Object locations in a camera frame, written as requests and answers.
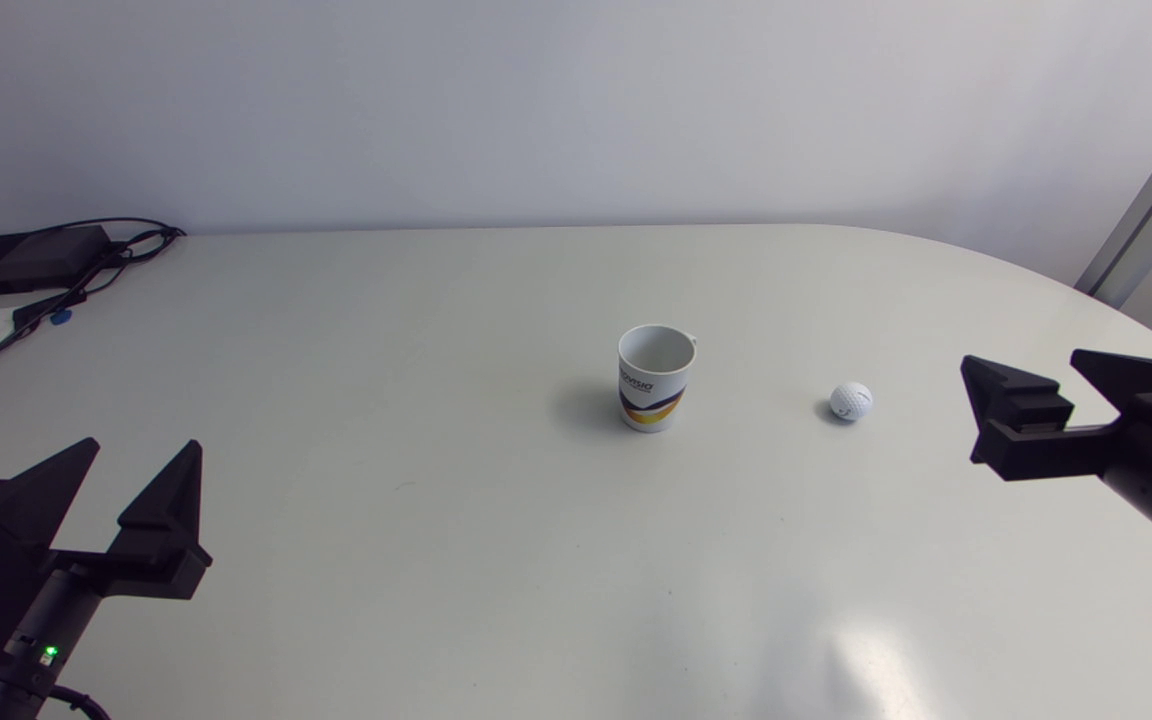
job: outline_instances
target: golf ball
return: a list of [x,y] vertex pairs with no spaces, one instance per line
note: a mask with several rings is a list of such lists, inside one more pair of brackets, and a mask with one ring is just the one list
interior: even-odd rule
[[842,382],[829,393],[829,409],[844,420],[858,420],[874,409],[874,393],[859,382]]

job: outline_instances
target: yellow stripe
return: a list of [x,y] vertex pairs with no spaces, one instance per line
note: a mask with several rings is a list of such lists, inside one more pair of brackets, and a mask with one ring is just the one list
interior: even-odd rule
[[654,414],[637,414],[634,410],[626,409],[626,415],[630,416],[631,420],[635,420],[635,423],[639,423],[641,425],[650,425],[653,423],[659,423],[659,420],[664,420],[667,418],[669,414],[673,414],[673,409],[675,409],[675,407],[679,406],[680,400],[682,400],[682,397],[679,397],[679,400],[675,400],[670,402],[670,404],[662,407],[662,409],[655,411]]

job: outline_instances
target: black box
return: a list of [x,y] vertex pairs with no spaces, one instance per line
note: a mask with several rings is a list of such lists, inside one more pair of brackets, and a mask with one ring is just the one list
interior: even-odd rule
[[0,234],[0,295],[74,287],[105,258],[109,245],[113,243],[100,225]]

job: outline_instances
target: white mug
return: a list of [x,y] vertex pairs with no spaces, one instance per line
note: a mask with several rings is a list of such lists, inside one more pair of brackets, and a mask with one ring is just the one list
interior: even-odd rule
[[639,325],[622,334],[621,419],[643,433],[659,433],[677,418],[696,338],[667,325]]

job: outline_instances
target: table surface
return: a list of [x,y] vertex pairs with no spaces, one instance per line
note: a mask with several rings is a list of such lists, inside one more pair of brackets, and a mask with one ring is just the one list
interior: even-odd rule
[[[699,338],[658,435],[642,323]],[[858,228],[187,238],[0,357],[0,477],[99,439],[56,546],[100,550],[205,448],[196,597],[111,598],[63,675],[118,720],[1152,717],[1152,526],[968,461],[961,356],[1109,420],[1075,347],[1152,333]]]

